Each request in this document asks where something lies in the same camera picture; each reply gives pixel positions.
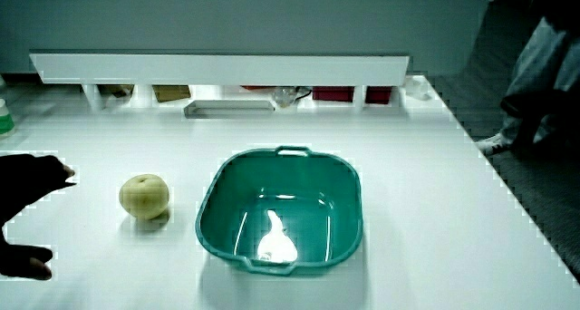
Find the person's right hand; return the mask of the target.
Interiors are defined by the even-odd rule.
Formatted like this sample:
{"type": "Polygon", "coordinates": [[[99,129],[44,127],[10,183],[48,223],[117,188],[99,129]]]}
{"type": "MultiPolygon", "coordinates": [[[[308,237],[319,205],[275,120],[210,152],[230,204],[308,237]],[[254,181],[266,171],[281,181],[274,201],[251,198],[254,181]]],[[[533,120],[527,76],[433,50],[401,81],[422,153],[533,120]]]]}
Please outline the person's right hand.
{"type": "MultiPolygon", "coordinates": [[[[68,178],[74,170],[58,158],[31,154],[1,158],[1,223],[4,225],[25,207],[47,194],[71,187],[68,178]]],[[[52,271],[47,262],[53,251],[46,247],[16,245],[1,237],[1,274],[35,280],[48,280],[52,271]]]]}

